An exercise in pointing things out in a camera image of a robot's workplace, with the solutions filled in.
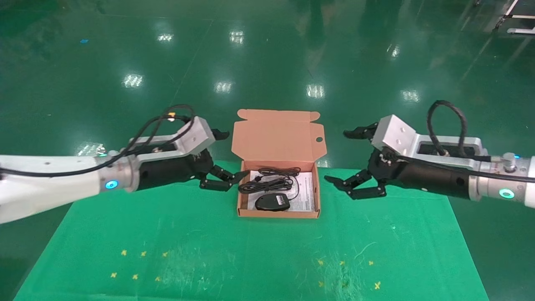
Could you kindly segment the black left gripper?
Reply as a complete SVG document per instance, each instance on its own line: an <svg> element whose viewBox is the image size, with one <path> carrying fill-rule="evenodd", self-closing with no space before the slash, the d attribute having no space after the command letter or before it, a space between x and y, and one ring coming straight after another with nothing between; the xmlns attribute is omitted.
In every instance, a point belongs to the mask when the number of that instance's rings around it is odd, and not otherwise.
<svg viewBox="0 0 535 301"><path fill-rule="evenodd" d="M229 131L220 131L217 128L212 128L211 132L216 141L226 140L230 136ZM135 191L183 183L192 179L199 179L199 188L202 190L228 191L237 186L249 173L249 170L230 173L214 165L208 149L204 149L200 153L184 157L141 163L139 183Z"/></svg>

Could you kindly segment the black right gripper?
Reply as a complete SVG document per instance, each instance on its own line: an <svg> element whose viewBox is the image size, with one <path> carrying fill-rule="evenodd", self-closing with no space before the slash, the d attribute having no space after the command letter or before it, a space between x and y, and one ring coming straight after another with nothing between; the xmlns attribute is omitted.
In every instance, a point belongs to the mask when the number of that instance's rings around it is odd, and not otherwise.
<svg viewBox="0 0 535 301"><path fill-rule="evenodd" d="M344 130L348 139L372 141L378 122L354 130ZM361 187L371 179L376 179L376 187ZM346 193L352 200L373 199L387 195L385 185L404 189L422 190L444 196L470 199L470 177L456 168L431 166L430 163L405 161L395 158L390 151L375 149L367 164L367 169L343 180L333 176L324 179Z"/></svg>

